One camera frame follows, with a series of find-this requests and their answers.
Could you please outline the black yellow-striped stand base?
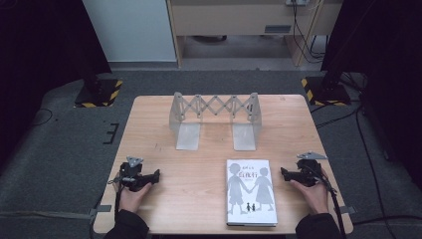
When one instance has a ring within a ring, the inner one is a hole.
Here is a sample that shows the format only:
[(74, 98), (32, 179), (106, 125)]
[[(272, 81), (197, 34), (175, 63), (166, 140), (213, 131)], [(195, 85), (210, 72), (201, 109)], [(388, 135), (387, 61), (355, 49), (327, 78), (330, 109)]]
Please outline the black yellow-striped stand base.
[(83, 86), (75, 99), (76, 108), (110, 107), (120, 90), (122, 80), (99, 80), (100, 85), (93, 90)]
[(301, 83), (313, 106), (346, 106), (351, 103), (343, 85), (326, 83), (324, 77), (305, 77)]

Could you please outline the person's right hand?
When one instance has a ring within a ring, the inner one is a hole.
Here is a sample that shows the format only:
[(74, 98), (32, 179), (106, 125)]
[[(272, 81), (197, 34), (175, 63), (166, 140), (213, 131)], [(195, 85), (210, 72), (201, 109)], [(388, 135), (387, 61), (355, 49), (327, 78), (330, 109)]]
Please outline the person's right hand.
[(291, 180), (290, 185), (303, 195), (311, 215), (328, 213), (328, 192), (322, 182), (306, 187), (295, 180)]

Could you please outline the black curtain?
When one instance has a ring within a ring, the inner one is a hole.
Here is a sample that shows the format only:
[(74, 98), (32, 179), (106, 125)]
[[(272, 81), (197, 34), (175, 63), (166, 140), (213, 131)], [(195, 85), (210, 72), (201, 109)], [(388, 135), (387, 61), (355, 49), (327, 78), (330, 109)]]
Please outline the black curtain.
[(11, 160), (46, 92), (78, 80), (60, 24), (95, 73), (110, 68), (83, 0), (0, 0), (0, 168)]
[(386, 157), (422, 190), (422, 0), (348, 0), (341, 72), (362, 73), (362, 99)]

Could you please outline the expandable metal book stand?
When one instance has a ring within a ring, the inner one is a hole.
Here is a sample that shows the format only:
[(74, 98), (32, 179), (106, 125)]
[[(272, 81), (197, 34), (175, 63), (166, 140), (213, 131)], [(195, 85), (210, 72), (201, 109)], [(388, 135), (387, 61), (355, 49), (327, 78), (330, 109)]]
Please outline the expandable metal book stand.
[(257, 93), (246, 96), (185, 97), (176, 92), (169, 113), (169, 127), (175, 134), (177, 150), (199, 148), (200, 131), (205, 116), (229, 118), (235, 150), (257, 149), (262, 128), (262, 113)]

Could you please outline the white book with grey figures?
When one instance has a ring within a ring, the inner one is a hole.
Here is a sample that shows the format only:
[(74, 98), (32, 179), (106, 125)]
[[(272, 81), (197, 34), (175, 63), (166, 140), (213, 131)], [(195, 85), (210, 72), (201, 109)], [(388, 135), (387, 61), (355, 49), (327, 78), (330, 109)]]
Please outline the white book with grey figures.
[(227, 224), (275, 227), (275, 194), (267, 159), (228, 159)]

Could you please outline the light wooden desk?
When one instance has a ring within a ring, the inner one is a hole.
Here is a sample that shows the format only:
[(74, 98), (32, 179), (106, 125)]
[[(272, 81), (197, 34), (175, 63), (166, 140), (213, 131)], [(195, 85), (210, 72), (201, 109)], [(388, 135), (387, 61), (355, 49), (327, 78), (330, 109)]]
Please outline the light wooden desk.
[[(188, 36), (282, 35), (293, 63), (302, 64), (314, 36), (331, 34), (343, 0), (166, 0), (176, 59), (183, 58)], [(289, 34), (266, 34), (266, 25), (291, 25)]]

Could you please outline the black stand pole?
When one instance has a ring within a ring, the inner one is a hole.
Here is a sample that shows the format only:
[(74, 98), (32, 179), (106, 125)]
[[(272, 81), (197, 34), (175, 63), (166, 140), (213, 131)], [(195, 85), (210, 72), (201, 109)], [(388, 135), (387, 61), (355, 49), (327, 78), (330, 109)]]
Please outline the black stand pole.
[(98, 95), (101, 91), (101, 83), (97, 75), (93, 72), (91, 65), (85, 57), (82, 57), (81, 64), (82, 75), (88, 92), (92, 95)]
[(333, 91), (337, 86), (342, 65), (342, 54), (348, 37), (348, 10), (348, 0), (343, 0), (328, 41), (328, 47), (321, 67), (325, 70), (321, 84), (325, 91)]

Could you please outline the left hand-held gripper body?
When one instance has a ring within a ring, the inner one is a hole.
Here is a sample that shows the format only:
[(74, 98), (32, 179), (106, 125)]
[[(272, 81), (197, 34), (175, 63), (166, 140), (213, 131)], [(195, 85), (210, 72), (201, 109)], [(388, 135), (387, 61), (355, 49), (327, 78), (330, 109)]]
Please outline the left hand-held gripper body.
[(128, 156), (119, 169), (120, 183), (130, 191), (139, 191), (148, 181), (141, 175), (143, 159)]

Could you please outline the white panel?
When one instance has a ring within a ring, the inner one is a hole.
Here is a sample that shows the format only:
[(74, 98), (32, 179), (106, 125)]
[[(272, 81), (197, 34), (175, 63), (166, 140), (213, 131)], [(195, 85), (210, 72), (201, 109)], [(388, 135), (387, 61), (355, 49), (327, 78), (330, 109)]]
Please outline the white panel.
[(175, 62), (166, 0), (83, 0), (109, 62)]

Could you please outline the person's left hand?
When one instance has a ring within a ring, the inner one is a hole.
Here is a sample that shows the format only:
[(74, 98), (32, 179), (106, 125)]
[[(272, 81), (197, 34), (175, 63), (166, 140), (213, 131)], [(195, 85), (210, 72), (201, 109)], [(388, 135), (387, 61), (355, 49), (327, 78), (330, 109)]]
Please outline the person's left hand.
[(152, 187), (151, 183), (147, 183), (139, 191), (133, 192), (126, 187), (120, 187), (118, 182), (113, 184), (115, 192), (118, 194), (118, 200), (116, 208), (118, 211), (126, 210), (132, 213), (137, 213), (141, 206), (144, 196), (148, 193)]

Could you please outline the grey label on desk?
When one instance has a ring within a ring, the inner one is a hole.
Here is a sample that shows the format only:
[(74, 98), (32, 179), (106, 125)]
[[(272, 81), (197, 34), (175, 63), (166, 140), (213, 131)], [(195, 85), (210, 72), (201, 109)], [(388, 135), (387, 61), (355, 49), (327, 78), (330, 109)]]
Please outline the grey label on desk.
[(291, 30), (291, 25), (266, 25), (264, 32), (266, 34), (289, 34)]

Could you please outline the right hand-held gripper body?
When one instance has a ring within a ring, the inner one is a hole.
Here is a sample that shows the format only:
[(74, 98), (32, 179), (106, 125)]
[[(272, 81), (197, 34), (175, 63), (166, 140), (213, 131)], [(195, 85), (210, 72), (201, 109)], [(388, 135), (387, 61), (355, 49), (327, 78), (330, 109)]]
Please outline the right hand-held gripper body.
[(327, 185), (327, 179), (322, 172), (322, 168), (318, 159), (326, 159), (325, 155), (319, 153), (308, 151), (302, 154), (298, 154), (297, 162), (298, 169), (304, 175), (303, 185), (305, 186), (314, 186), (318, 182)]

